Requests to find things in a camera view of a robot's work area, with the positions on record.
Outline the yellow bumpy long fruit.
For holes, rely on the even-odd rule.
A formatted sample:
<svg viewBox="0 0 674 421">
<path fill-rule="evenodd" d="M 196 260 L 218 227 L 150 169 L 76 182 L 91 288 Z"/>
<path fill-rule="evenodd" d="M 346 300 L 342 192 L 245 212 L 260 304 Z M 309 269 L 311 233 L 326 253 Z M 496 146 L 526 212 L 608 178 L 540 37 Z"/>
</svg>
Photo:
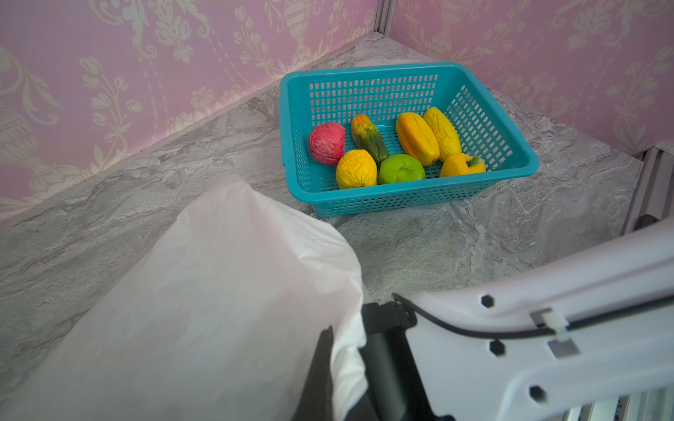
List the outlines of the yellow bumpy long fruit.
<svg viewBox="0 0 674 421">
<path fill-rule="evenodd" d="M 453 154 L 463 152 L 458 132 L 446 115 L 436 107 L 429 108 L 423 119 L 437 139 L 440 150 L 440 161 L 446 161 Z"/>
</svg>

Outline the white plastic bag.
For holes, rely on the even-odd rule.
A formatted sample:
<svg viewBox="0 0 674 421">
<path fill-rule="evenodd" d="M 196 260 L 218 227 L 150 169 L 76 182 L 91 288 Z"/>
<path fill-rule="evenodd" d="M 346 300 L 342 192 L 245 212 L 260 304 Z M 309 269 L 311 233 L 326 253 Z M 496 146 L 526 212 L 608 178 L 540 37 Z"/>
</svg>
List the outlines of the white plastic bag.
<svg viewBox="0 0 674 421">
<path fill-rule="evenodd" d="M 330 224 L 225 178 L 3 406 L 4 420 L 292 420 L 333 326 L 333 419 L 368 388 L 362 270 Z"/>
</svg>

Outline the orange yellow mango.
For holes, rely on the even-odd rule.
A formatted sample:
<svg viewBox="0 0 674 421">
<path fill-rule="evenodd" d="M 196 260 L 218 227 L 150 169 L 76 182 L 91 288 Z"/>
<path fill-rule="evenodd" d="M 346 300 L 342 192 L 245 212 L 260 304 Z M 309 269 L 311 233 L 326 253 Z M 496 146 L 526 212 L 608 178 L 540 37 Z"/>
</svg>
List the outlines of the orange yellow mango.
<svg viewBox="0 0 674 421">
<path fill-rule="evenodd" d="M 414 112 L 399 114 L 396 131 L 405 153 L 419 161 L 423 167 L 431 166 L 439 160 L 437 138 L 421 115 Z"/>
</svg>

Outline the green fruit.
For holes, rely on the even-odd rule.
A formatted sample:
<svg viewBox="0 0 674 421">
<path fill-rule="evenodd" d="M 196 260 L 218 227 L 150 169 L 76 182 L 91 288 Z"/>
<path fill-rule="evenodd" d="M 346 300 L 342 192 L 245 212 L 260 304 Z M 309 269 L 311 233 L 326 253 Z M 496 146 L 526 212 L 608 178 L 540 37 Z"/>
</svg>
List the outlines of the green fruit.
<svg viewBox="0 0 674 421">
<path fill-rule="evenodd" d="M 407 154 L 395 154 L 381 163 L 377 182 L 382 185 L 425 179 L 426 172 L 418 160 Z"/>
</svg>

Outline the yellow bell pepper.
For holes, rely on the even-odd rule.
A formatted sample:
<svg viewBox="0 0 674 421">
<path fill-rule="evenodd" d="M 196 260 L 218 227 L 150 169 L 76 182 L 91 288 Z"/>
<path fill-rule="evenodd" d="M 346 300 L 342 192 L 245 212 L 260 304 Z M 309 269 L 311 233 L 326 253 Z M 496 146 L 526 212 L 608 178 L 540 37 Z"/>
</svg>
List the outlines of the yellow bell pepper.
<svg viewBox="0 0 674 421">
<path fill-rule="evenodd" d="M 444 161 L 440 177 L 474 175 L 486 172 L 484 160 L 478 156 L 452 154 Z"/>
</svg>

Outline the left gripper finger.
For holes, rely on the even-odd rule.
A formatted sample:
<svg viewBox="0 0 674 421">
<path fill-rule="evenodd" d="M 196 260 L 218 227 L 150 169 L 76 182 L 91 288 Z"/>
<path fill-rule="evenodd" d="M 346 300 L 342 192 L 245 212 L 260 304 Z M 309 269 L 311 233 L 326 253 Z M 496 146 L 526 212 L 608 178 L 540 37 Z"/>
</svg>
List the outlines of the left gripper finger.
<svg viewBox="0 0 674 421">
<path fill-rule="evenodd" d="M 333 381 L 331 354 L 333 326 L 319 335 L 293 421 L 330 421 L 333 419 Z"/>
</svg>

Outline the green orange papaya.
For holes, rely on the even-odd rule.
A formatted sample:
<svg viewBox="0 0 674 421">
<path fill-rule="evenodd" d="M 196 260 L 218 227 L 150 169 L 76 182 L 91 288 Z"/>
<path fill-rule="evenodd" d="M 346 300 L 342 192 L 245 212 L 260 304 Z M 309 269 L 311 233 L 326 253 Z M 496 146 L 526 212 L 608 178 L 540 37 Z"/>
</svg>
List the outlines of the green orange papaya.
<svg viewBox="0 0 674 421">
<path fill-rule="evenodd" d="M 357 115 L 351 120 L 351 134 L 358 149 L 366 150 L 377 166 L 389 156 L 389 150 L 379 130 L 366 115 Z"/>
</svg>

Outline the pink fruit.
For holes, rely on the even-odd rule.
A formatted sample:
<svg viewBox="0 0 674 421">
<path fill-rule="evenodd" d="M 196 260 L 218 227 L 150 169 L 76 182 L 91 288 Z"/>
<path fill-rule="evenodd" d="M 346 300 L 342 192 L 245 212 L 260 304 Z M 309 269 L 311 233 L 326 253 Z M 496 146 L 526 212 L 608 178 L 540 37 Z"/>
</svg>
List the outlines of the pink fruit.
<svg viewBox="0 0 674 421">
<path fill-rule="evenodd" d="M 319 164 L 336 166 L 344 154 L 346 131 L 337 123 L 326 123 L 312 130 L 308 139 L 309 152 Z"/>
</svg>

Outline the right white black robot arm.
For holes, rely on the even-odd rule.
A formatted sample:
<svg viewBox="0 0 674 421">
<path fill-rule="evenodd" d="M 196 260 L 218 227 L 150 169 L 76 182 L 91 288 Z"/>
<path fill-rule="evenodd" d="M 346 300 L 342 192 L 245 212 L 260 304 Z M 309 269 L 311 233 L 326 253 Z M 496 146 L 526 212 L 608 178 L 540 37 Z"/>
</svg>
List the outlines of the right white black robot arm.
<svg viewBox="0 0 674 421">
<path fill-rule="evenodd" d="M 673 222 L 470 289 L 367 303 L 377 420 L 539 420 L 673 383 Z"/>
</svg>

